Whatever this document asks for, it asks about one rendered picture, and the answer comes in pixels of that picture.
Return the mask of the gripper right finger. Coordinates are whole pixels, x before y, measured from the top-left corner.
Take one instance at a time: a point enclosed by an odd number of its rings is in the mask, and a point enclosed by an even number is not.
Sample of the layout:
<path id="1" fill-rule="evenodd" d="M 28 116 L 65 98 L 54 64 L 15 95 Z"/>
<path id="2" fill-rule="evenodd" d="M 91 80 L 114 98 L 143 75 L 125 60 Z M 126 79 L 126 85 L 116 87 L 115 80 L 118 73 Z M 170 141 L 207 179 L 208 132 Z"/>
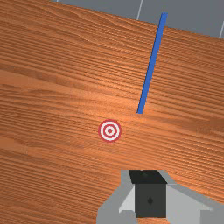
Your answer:
<path id="1" fill-rule="evenodd" d="M 224 204 L 178 184 L 167 171 L 150 170 L 162 190 L 151 197 L 150 217 L 170 224 L 224 224 Z"/>

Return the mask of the long blue stick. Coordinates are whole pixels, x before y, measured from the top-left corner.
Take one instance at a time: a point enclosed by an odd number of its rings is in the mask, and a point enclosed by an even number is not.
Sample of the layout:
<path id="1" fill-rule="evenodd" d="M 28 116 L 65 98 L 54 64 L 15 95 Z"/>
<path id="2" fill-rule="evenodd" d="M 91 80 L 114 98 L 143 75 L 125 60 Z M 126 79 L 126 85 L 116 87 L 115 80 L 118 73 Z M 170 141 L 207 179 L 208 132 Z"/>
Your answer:
<path id="1" fill-rule="evenodd" d="M 151 86 L 151 79 L 152 79 L 152 75 L 154 73 L 154 68 L 155 68 L 155 65 L 156 65 L 156 61 L 157 61 L 157 57 L 158 57 L 158 51 L 159 51 L 159 47 L 161 45 L 161 41 L 162 41 L 167 17 L 168 17 L 168 13 L 163 12 L 161 14 L 160 19 L 159 19 L 159 23 L 158 23 L 158 26 L 157 26 L 157 34 L 156 34 L 156 37 L 154 39 L 154 44 L 153 44 L 153 47 L 152 47 L 150 60 L 149 60 L 149 65 L 148 65 L 147 72 L 146 72 L 146 75 L 145 75 L 143 88 L 142 88 L 142 93 L 141 93 L 139 103 L 138 103 L 138 107 L 137 107 L 137 111 L 136 111 L 138 114 L 142 114 L 144 112 L 144 106 L 145 106 L 145 103 L 146 103 L 146 100 L 147 100 L 147 95 L 149 93 L 149 89 L 150 89 L 150 86 Z"/>

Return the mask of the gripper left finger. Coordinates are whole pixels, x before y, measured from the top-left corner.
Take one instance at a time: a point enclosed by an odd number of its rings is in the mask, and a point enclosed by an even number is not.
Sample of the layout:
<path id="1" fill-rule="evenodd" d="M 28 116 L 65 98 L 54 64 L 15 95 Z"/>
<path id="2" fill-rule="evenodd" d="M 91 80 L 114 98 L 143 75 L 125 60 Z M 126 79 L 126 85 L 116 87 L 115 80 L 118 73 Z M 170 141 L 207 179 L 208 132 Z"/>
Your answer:
<path id="1" fill-rule="evenodd" d="M 134 180 L 149 178 L 147 170 L 121 170 L 121 183 L 98 208 L 96 224 L 137 224 L 137 219 L 150 218 L 147 201 L 136 200 Z"/>

